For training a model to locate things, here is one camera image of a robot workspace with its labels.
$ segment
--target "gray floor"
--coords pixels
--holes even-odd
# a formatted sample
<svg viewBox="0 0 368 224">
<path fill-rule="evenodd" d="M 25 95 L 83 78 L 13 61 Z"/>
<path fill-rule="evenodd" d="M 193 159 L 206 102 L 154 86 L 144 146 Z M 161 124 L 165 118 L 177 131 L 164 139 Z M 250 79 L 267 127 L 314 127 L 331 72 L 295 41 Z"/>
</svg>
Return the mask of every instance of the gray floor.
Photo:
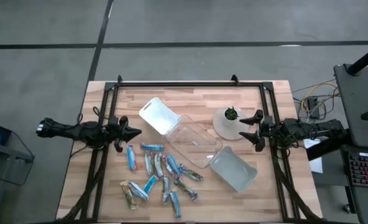
<svg viewBox="0 0 368 224">
<path fill-rule="evenodd" d="M 0 44 L 96 43 L 107 0 L 0 1 Z M 105 42 L 368 40 L 368 1 L 115 0 Z M 95 80 L 289 80 L 292 89 L 333 78 L 368 45 L 104 49 Z M 0 50 L 0 125 L 22 136 L 36 155 L 22 187 L 10 187 L 0 223 L 53 220 L 72 142 L 41 139 L 44 117 L 74 123 L 94 49 Z M 315 94 L 326 94 L 329 86 Z M 294 97 L 304 97 L 299 91 Z M 327 119 L 346 126 L 340 99 Z M 325 218 L 357 222 L 341 206 L 344 189 L 317 185 Z"/>
</svg>

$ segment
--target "wooden table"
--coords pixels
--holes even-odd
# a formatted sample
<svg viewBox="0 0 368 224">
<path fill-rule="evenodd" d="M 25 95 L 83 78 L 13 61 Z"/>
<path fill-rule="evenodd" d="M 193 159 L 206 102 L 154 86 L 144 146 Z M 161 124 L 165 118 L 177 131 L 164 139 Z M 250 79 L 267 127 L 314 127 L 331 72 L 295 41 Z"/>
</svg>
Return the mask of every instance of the wooden table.
<svg viewBox="0 0 368 224">
<path fill-rule="evenodd" d="M 289 82 L 273 81 L 273 83 L 281 119 L 296 118 L 297 114 Z M 103 89 L 104 82 L 89 83 L 82 110 L 83 121 L 96 121 L 98 119 L 93 113 L 92 107 L 101 106 Z M 162 181 L 156 183 L 150 193 L 149 201 L 141 203 L 137 210 L 129 210 L 126 205 L 119 183 L 124 180 L 131 180 L 140 186 L 144 186 L 149 179 L 145 171 L 144 152 L 139 147 L 141 142 L 165 144 L 166 153 L 174 154 L 179 163 L 183 163 L 205 177 L 202 182 L 194 182 L 184 177 L 185 183 L 198 192 L 199 199 L 192 202 L 186 193 L 178 190 L 182 213 L 180 222 L 272 222 L 282 220 L 268 145 L 262 152 L 255 152 L 254 146 L 245 139 L 237 141 L 222 139 L 224 145 L 231 146 L 237 155 L 250 166 L 257 168 L 259 172 L 258 178 L 247 192 L 237 193 L 210 168 L 197 169 L 194 165 L 191 165 L 139 116 L 139 110 L 153 97 L 159 97 L 176 114 L 190 116 L 216 138 L 219 138 L 219 136 L 215 133 L 212 125 L 212 117 L 216 110 L 234 106 L 243 110 L 246 115 L 253 116 L 257 109 L 262 109 L 260 91 L 254 87 L 120 87 L 116 116 L 126 115 L 129 118 L 129 126 L 142 130 L 142 134 L 130 142 L 134 146 L 137 155 L 139 170 L 132 173 L 127 168 L 126 150 L 123 153 L 117 153 L 111 145 L 99 222 L 175 221 L 171 205 L 162 205 L 161 203 Z M 249 131 L 253 133 L 255 127 L 250 127 Z M 73 151 L 81 147 L 83 147 L 83 143 L 75 143 Z M 71 158 L 57 218 L 63 217 L 84 191 L 90 157 L 91 150 L 85 150 Z M 304 149 L 292 149 L 290 166 L 297 192 L 313 212 L 322 217 L 320 203 Z M 289 206 L 290 201 L 287 194 L 285 198 Z M 293 216 L 290 208 L 288 213 L 290 217 Z"/>
</svg>

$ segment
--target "gaming keyboard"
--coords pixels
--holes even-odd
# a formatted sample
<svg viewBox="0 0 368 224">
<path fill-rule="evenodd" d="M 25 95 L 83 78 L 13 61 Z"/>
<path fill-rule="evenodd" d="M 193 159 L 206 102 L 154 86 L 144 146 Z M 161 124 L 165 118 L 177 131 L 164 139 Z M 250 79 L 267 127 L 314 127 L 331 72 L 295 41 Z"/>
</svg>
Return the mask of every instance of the gaming keyboard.
<svg viewBox="0 0 368 224">
<path fill-rule="evenodd" d="M 348 155 L 352 184 L 368 187 L 368 156 Z"/>
</svg>

